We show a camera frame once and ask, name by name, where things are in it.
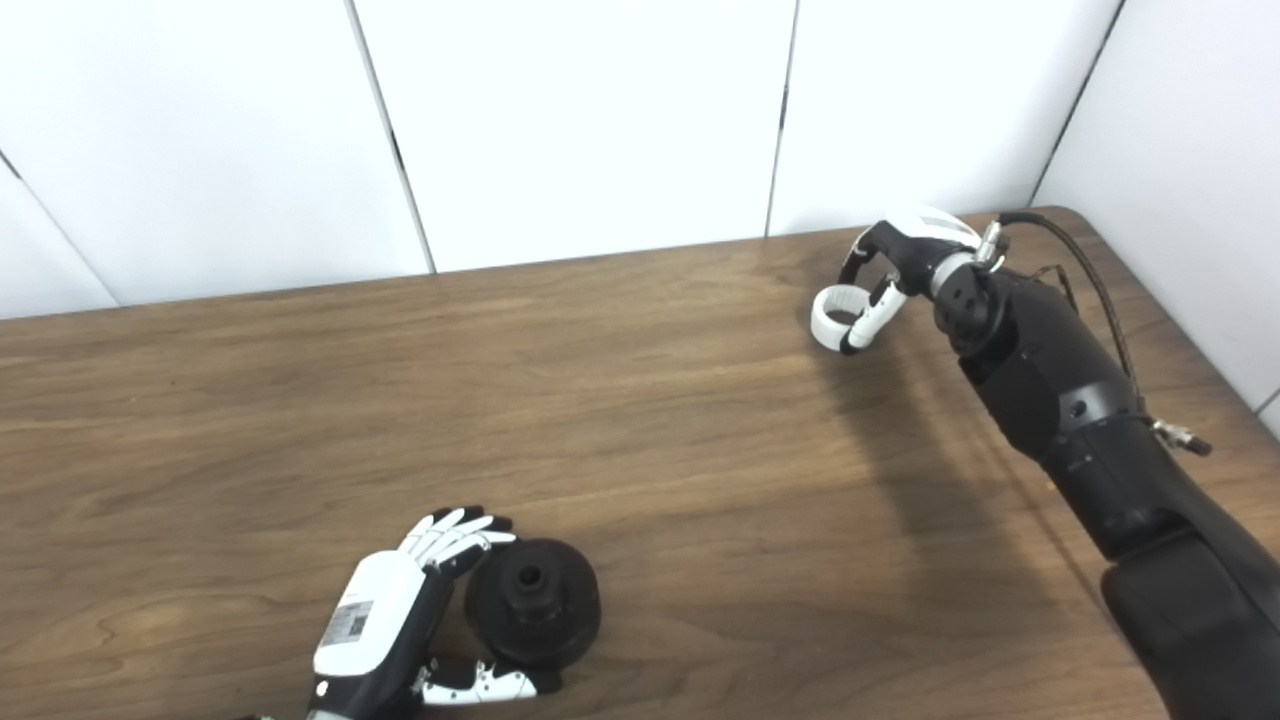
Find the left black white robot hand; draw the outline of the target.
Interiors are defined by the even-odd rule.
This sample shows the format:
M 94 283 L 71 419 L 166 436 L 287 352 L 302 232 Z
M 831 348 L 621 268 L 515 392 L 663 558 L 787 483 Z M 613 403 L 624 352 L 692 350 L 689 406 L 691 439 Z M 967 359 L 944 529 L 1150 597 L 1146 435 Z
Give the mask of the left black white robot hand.
M 456 582 L 515 543 L 508 518 L 484 507 L 438 509 L 393 550 L 364 557 L 314 653 L 308 719 L 416 719 L 428 707 L 475 706 L 554 694 L 557 670 L 497 659 L 457 659 L 429 646 Z

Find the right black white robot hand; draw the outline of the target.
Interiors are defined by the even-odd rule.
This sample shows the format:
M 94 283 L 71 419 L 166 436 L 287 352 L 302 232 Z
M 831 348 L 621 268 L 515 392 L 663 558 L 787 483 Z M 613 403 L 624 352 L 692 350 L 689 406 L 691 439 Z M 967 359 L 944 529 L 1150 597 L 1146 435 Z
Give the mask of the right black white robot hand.
M 838 274 L 840 284 L 855 284 L 860 269 L 878 256 L 891 265 L 854 315 L 836 348 L 842 355 L 864 350 L 895 318 L 904 304 L 932 296 L 934 272 L 950 258 L 972 256 L 980 237 L 968 224 L 928 206 L 897 208 L 867 227 L 854 241 Z

